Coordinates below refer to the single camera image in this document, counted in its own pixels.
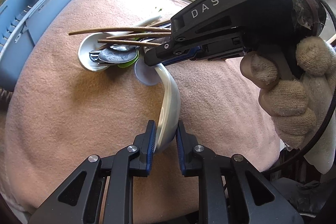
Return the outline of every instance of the blue plastic basket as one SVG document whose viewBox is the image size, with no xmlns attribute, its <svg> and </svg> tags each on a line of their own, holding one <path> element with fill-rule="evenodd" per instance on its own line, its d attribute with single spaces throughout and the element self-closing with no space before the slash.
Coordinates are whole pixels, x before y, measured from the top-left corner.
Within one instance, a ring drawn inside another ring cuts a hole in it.
<svg viewBox="0 0 336 224">
<path fill-rule="evenodd" d="M 14 91 L 21 70 L 70 0 L 6 0 L 0 6 L 0 87 Z"/>
</svg>

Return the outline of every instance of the towel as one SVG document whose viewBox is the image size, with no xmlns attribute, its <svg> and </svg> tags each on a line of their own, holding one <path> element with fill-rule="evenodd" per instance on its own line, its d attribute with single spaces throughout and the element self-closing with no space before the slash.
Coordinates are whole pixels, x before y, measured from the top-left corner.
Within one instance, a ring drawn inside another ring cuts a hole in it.
<svg viewBox="0 0 336 224">
<path fill-rule="evenodd" d="M 129 26 L 182 0 L 72 0 L 45 31 L 16 84 L 4 130 L 1 191 L 33 213 L 92 154 L 132 144 L 147 121 L 158 122 L 164 88 L 142 85 L 133 66 L 94 73 L 77 59 L 84 35 L 68 32 Z M 259 88 L 241 75 L 240 58 L 184 61 L 167 67 L 179 87 L 186 131 L 217 154 L 243 154 L 258 170 L 279 156 L 280 139 L 258 104 Z M 134 179 L 134 223 L 166 221 L 198 209 L 198 180 L 179 170 L 175 141 L 154 156 L 151 174 Z"/>
</svg>

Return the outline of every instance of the metal bolt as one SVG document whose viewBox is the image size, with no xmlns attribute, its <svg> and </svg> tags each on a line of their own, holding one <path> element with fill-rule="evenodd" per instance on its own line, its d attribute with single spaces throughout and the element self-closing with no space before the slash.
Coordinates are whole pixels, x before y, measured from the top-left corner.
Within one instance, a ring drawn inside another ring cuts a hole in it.
<svg viewBox="0 0 336 224">
<path fill-rule="evenodd" d="M 202 152 L 202 151 L 204 151 L 204 146 L 203 145 L 196 145 L 194 147 L 194 149 L 195 149 L 196 152 Z"/>
<path fill-rule="evenodd" d="M 96 162 L 98 160 L 98 156 L 97 155 L 91 155 L 88 158 L 89 162 Z"/>
<path fill-rule="evenodd" d="M 244 160 L 244 157 L 241 154 L 235 154 L 233 155 L 233 159 L 240 162 Z"/>
<path fill-rule="evenodd" d="M 130 145 L 127 147 L 128 152 L 135 152 L 138 148 L 135 145 Z"/>
</svg>

